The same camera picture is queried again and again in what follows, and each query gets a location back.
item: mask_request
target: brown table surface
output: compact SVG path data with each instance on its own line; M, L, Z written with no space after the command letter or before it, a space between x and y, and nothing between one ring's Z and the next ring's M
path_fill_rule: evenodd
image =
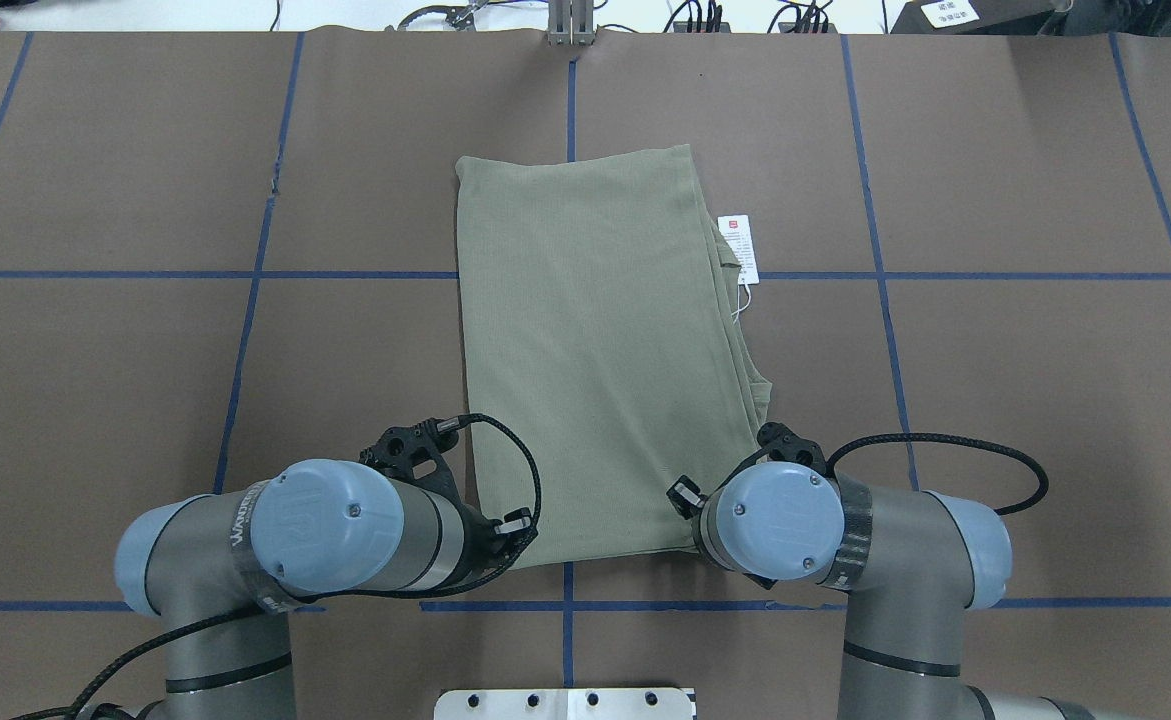
M465 407L458 156L684 142L710 211L753 224L772 419L1052 473L965 679L1171 716L1171 41L335 28L0 35L0 716L156 633L111 582L141 512ZM845 465L1030 487L944 447ZM665 683L708 719L833 716L841 602L673 555L335 601L293 619L297 698L427 719L443 690Z

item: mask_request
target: white price tag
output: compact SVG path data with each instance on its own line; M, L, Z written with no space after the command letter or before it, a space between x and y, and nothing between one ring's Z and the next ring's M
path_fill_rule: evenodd
M741 263L737 284L758 284L758 263L754 260L754 236L749 233L749 215L723 215L718 218L718 232L735 252Z
M968 0L941 0L940 4L923 5L923 14L932 27L951 27L981 19Z

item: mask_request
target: olive green cloth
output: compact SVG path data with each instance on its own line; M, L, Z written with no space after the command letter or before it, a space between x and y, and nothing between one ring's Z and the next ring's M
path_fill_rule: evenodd
M690 548L666 488L717 487L772 392L732 322L739 265L691 150L457 173L470 409L515 430L545 484L520 565ZM474 462L488 514L530 506L506 438L477 430Z

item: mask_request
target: white metal plate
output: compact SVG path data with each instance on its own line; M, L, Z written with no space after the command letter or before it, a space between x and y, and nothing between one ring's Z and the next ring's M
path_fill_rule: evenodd
M653 705L648 693L652 693ZM590 697L597 702L590 705ZM696 692L687 688L450 691L434 704L434 720L696 720Z

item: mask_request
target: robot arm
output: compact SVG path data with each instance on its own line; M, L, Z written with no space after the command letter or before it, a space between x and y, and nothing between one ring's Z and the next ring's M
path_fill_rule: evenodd
M536 510L488 520L461 500L441 455L457 430L481 418L390 428L359 462L304 460L247 489L189 498L133 521L115 555L115 580L133 611L174 630L262 610L170 642L166 700L149 719L293 719L287 611L333 594L463 592L512 565L535 537L534 465ZM429 460L434 469L415 476Z
M667 496L713 564L763 588L813 580L847 594L840 720L1122 718L960 683L964 611L995 605L1011 577L995 510L835 474L815 443L778 423L759 445L708 496L686 478ZM776 461L754 465L762 455Z

